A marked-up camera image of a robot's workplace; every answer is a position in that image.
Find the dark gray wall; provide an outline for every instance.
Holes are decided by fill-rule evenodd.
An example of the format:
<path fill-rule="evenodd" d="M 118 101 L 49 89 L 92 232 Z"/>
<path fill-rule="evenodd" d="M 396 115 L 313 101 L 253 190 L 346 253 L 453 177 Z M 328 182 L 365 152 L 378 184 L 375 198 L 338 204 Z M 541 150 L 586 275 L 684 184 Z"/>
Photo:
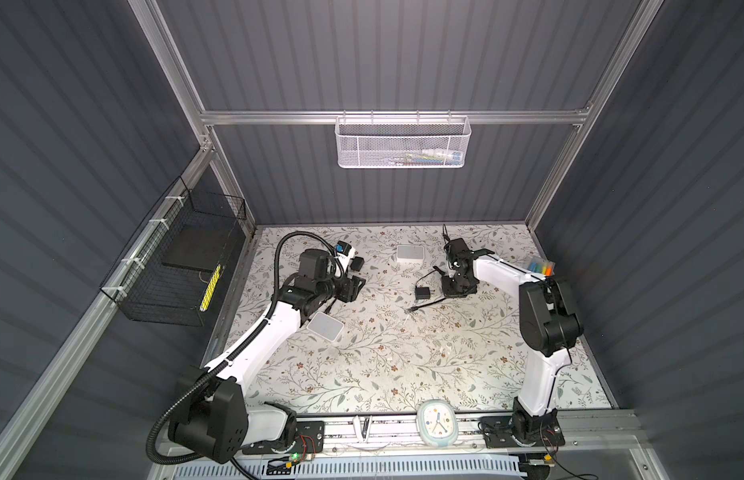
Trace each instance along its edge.
<path fill-rule="evenodd" d="M 636 0 L 159 2 L 208 110 L 581 108 Z"/>
<path fill-rule="evenodd" d="M 523 220 L 571 131 L 476 125 L 462 168 L 361 170 L 331 126 L 216 129 L 261 225 Z"/>
<path fill-rule="evenodd" d="M 196 150 L 126 2 L 0 2 L 0 433 Z M 152 411 L 127 397 L 158 403 L 202 343 L 116 318 L 17 478 L 41 478 L 31 472 L 50 451 L 78 478 L 117 437 L 141 455 L 136 425 Z"/>
<path fill-rule="evenodd" d="M 537 229 L 674 478 L 744 478 L 744 2 L 666 2 Z"/>

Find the black mounting plate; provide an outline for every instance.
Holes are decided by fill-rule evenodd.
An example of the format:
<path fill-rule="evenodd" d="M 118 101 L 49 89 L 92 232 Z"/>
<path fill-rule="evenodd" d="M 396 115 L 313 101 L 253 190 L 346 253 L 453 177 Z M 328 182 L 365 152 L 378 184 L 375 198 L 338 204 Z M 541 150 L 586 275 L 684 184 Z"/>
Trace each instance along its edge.
<path fill-rule="evenodd" d="M 306 453 L 321 453 L 323 450 L 323 429 L 324 422 L 297 422 L 297 435 L 295 436 L 294 444 L 286 452 L 274 452 L 273 449 L 268 445 L 270 442 L 258 442 L 241 447 L 241 453 L 244 455 L 272 455 L 274 453 L 284 455 L 290 453 L 303 453 L 303 441 L 300 440 L 300 436 L 311 437 L 316 442 L 316 451 L 313 451 L 313 444 L 308 440 L 305 445 L 307 447 Z"/>
<path fill-rule="evenodd" d="M 505 426 L 510 424 L 511 416 L 486 416 L 481 417 L 479 421 L 485 423 L 488 426 L 494 426 L 497 423 Z M 545 431 L 546 441 L 544 446 L 550 448 L 552 446 L 562 447 L 566 445 L 566 441 L 564 440 L 564 433 L 561 431 L 558 421 L 556 421 L 556 423 L 551 426 L 549 430 L 550 432 L 553 432 L 553 435 L 551 435 L 550 432 Z M 516 442 L 515 438 L 513 437 L 513 432 L 510 429 L 497 430 L 497 433 L 489 433 L 488 435 L 485 433 L 483 437 L 484 443 L 486 443 L 486 448 L 511 448 L 520 446 L 543 447 L 542 440 L 539 438 L 533 444 L 519 444 L 518 442 Z"/>

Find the light blue clock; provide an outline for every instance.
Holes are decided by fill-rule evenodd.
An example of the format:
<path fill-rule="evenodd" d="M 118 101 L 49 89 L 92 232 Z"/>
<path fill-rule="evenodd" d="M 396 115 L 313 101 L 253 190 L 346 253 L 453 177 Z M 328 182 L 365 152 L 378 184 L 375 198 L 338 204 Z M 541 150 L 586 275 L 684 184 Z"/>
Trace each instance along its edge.
<path fill-rule="evenodd" d="M 455 410 L 443 400 L 428 400 L 417 409 L 417 431 L 425 445 L 447 447 L 457 439 Z"/>

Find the floral tablecloth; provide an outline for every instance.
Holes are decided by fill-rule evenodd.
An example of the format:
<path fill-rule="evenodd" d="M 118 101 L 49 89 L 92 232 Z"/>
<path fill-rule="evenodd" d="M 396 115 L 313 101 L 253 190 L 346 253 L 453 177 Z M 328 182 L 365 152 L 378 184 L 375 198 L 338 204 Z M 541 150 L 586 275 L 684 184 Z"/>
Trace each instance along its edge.
<path fill-rule="evenodd" d="M 537 254 L 524 225 L 448 226 L 452 238 L 489 248 L 511 263 Z M 249 402 L 278 402 L 299 412 L 406 412 L 431 398 L 460 410 L 511 408 L 524 380 L 528 347 L 519 332 L 519 305 L 487 283 L 477 295 L 450 299 L 414 313 L 415 281 L 445 265 L 441 226 L 326 226 L 266 228 L 228 337 L 235 342 L 267 307 L 273 289 L 273 252 L 281 237 L 308 230 L 334 244 L 345 240 L 366 260 L 357 301 L 337 302 L 330 314 L 344 322 L 334 344 L 303 328 L 268 360 L 247 392 Z M 425 247 L 422 266 L 396 263 L 396 245 Z M 307 237 L 290 239 L 281 253 L 281 280 L 297 271 Z M 437 274 L 419 285 L 440 297 Z M 559 375 L 559 408 L 609 408 L 578 341 L 573 364 Z"/>

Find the yellow object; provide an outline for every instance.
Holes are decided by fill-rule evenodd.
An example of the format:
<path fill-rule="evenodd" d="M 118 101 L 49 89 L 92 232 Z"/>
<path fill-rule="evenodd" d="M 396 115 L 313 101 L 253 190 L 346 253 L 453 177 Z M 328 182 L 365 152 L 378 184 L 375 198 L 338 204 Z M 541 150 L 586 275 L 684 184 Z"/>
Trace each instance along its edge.
<path fill-rule="evenodd" d="M 220 280 L 220 264 L 217 264 L 217 268 L 214 269 L 212 278 L 209 279 L 209 285 L 207 285 L 207 292 L 204 293 L 204 300 L 201 301 L 201 307 L 199 310 L 206 312 L 209 308 L 209 302 L 212 302 L 212 293 L 214 293 L 214 287 L 217 285 L 217 281 Z"/>

